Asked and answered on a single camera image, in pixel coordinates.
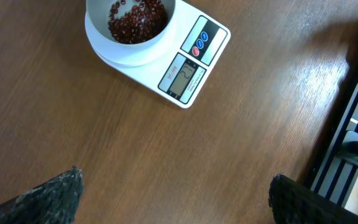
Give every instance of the brown table surface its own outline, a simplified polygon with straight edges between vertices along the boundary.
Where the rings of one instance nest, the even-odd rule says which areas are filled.
[[[0,203],[83,170],[77,223],[272,223],[349,70],[358,0],[191,0],[230,42],[181,110],[104,64],[85,1],[0,0]]]

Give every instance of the kitchen scale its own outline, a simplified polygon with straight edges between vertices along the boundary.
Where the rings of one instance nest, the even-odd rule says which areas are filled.
[[[181,108],[193,104],[231,37],[229,29],[182,0],[163,37],[145,49],[107,47],[111,41],[96,30],[88,12],[85,28],[106,64]]]

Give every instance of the scale display screen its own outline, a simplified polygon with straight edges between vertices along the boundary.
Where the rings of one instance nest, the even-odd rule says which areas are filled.
[[[170,91],[178,96],[183,93],[183,90],[186,88],[187,83],[189,83],[190,79],[193,77],[196,68],[184,63],[183,67],[179,71],[177,78],[173,81],[172,86],[170,87]]]
[[[177,53],[158,88],[183,104],[187,104],[205,72],[205,68]]]

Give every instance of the white bowl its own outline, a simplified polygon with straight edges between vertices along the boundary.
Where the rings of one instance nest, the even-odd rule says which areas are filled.
[[[167,13],[168,17],[167,26],[164,28],[164,30],[161,31],[159,35],[143,43],[121,44],[114,40],[108,26],[108,22],[110,20],[110,9],[112,4],[115,2],[117,2],[117,0],[86,0],[86,11],[93,26],[99,32],[99,34],[101,34],[104,38],[110,40],[111,44],[108,45],[116,45],[116,47],[126,47],[130,49],[145,49],[157,43],[164,36],[167,29],[169,29],[169,27],[172,25],[171,21],[176,14],[175,9],[177,8],[177,0],[162,0],[165,12]],[[120,3],[120,6],[118,8],[118,14],[115,15],[115,18],[120,18],[124,15],[125,12],[130,11],[132,9],[132,6],[139,4],[140,2],[136,2],[135,0],[127,0],[125,5],[122,5]]]
[[[102,55],[115,64],[127,67],[145,65],[161,57],[175,41],[177,18],[173,18],[167,33],[154,45],[145,49],[130,49],[121,47],[115,42],[103,37],[93,26],[88,13],[85,14],[85,31],[89,43],[98,55]]]

